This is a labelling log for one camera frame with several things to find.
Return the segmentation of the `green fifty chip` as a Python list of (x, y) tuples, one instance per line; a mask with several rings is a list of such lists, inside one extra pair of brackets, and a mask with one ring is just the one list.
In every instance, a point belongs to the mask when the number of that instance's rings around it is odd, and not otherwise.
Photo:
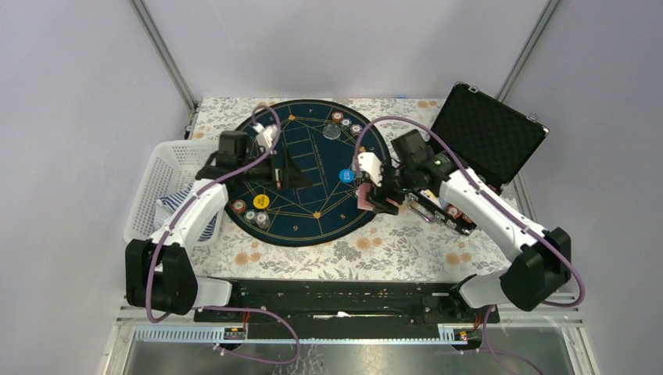
[(352, 121), (350, 119), (344, 118), (344, 119), (341, 120), (340, 124), (341, 124), (342, 128), (349, 129), (352, 125)]

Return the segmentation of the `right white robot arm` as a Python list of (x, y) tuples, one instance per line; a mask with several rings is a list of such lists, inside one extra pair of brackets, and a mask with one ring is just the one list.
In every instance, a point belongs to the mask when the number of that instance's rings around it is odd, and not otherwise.
[(392, 143), (400, 164), (393, 167), (373, 152), (356, 151), (353, 166), (371, 189), (361, 196), (375, 213), (398, 213), (405, 194), (429, 190), (466, 215), (510, 262), (505, 270), (470, 276), (455, 287), (450, 315), (467, 322), (479, 308), (511, 303), (523, 311), (549, 304), (549, 297), (577, 276), (571, 264), (571, 238), (560, 227), (548, 230), (505, 204), (447, 145), (434, 153), (417, 130)]

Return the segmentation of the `red five chip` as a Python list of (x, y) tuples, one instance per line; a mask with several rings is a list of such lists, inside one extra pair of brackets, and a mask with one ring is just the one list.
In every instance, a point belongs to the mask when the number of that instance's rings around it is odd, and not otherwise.
[(231, 209), (236, 214), (242, 214), (247, 210), (247, 204), (243, 200), (238, 199), (232, 202)]
[(334, 111), (331, 114), (331, 118), (335, 123), (340, 123), (344, 119), (344, 115), (340, 111)]

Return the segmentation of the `yellow dealer button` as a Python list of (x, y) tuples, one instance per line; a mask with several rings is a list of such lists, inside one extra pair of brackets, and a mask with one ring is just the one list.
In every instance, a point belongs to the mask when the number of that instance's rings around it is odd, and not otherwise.
[(253, 198), (253, 207), (258, 210), (266, 209), (271, 203), (270, 197), (266, 194), (259, 194)]

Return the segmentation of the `red card deck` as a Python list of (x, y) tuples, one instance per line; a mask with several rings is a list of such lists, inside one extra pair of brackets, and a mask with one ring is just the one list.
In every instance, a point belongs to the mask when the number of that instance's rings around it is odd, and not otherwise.
[(368, 196), (371, 192), (371, 185), (369, 183), (361, 184), (356, 191), (357, 195), (357, 208), (364, 211), (372, 212), (375, 207), (368, 201)]

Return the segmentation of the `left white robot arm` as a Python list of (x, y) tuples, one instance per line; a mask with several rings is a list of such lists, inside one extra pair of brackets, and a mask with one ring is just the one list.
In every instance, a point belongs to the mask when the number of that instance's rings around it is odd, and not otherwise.
[(255, 137), (239, 130), (223, 132), (217, 150), (207, 157), (174, 213), (148, 238), (128, 243), (126, 298), (130, 305), (145, 308), (150, 322), (210, 306), (225, 321), (242, 313), (243, 302), (231, 293), (230, 282), (195, 275), (189, 250), (211, 221), (221, 222), (234, 187), (246, 182), (275, 188), (310, 186), (287, 151), (277, 150), (279, 127), (258, 124), (254, 130)]

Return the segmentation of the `blue dealer button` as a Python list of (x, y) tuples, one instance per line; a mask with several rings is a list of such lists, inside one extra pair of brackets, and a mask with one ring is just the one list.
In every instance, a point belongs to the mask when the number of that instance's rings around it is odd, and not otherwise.
[(339, 180), (345, 184), (353, 183), (356, 178), (356, 174), (351, 169), (344, 169), (339, 172)]

